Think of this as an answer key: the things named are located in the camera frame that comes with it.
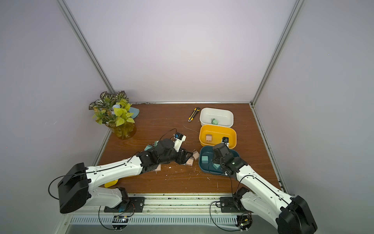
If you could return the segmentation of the teal plug bottom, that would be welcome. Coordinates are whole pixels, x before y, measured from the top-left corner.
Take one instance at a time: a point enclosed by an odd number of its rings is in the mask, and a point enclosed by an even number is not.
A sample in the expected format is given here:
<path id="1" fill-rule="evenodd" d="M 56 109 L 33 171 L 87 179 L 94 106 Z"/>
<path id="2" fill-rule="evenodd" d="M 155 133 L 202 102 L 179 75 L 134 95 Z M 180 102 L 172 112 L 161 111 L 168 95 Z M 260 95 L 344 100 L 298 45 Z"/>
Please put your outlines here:
<path id="1" fill-rule="evenodd" d="M 214 163 L 214 164 L 213 164 L 213 168 L 214 168 L 215 170 L 219 170 L 219 169 L 220 169 L 220 164 L 216 164 L 216 163 Z"/>

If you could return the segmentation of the lone pink plug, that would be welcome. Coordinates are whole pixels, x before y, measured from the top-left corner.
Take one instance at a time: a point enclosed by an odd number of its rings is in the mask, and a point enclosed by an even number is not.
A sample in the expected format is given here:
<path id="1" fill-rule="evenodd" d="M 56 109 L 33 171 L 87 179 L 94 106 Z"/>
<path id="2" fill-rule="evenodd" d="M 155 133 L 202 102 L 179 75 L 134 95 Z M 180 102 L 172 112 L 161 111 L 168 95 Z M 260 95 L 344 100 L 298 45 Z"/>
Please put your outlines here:
<path id="1" fill-rule="evenodd" d="M 212 142 L 212 135 L 211 134 L 206 134 L 206 141 L 207 142 Z"/>

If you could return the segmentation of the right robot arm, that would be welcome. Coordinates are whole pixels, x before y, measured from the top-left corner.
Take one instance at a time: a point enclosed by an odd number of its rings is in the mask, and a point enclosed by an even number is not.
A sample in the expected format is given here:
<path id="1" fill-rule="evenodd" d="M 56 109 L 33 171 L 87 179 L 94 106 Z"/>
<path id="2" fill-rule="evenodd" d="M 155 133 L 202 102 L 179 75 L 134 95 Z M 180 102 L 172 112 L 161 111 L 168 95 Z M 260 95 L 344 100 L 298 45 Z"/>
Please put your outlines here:
<path id="1" fill-rule="evenodd" d="M 273 186 L 242 158 L 235 157 L 226 144 L 215 145 L 212 150 L 213 163 L 249 189 L 237 199 L 240 208 L 254 212 L 272 224 L 279 234 L 314 234 L 317 231 L 308 203 L 301 196 L 294 197 Z"/>

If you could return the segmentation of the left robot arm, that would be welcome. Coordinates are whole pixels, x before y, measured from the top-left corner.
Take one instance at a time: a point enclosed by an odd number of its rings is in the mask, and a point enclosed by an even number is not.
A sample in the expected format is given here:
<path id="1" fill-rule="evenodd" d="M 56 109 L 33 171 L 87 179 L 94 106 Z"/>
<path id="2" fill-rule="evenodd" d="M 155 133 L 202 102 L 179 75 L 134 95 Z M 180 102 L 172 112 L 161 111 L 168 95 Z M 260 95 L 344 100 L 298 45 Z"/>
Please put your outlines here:
<path id="1" fill-rule="evenodd" d="M 108 189 L 103 185 L 154 171 L 161 164 L 186 164 L 193 153 L 181 145 L 182 141 L 178 139 L 163 139 L 156 146 L 118 162 L 89 167 L 83 163 L 74 165 L 57 184 L 60 213 L 72 213 L 84 206 L 116 208 L 126 204 L 128 196 L 125 189 Z"/>

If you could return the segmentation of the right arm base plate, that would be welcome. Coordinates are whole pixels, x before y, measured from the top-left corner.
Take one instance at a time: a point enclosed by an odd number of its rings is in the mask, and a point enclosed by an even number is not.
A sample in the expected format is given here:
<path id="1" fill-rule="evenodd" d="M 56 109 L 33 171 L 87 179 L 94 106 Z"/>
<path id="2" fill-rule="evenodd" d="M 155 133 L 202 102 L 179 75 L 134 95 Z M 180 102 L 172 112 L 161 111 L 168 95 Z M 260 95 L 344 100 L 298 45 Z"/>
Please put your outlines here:
<path id="1" fill-rule="evenodd" d="M 239 199 L 233 197 L 220 197 L 219 206 L 222 213 L 247 213 Z"/>

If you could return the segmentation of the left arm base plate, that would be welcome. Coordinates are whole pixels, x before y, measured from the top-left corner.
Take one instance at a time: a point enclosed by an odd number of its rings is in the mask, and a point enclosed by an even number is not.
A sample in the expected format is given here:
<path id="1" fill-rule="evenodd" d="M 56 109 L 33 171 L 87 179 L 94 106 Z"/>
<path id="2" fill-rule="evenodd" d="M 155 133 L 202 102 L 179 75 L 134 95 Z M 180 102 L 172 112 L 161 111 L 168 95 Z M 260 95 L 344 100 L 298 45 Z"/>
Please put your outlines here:
<path id="1" fill-rule="evenodd" d="M 105 213 L 141 213 L 145 205 L 145 197 L 130 197 L 114 208 L 105 207 Z"/>

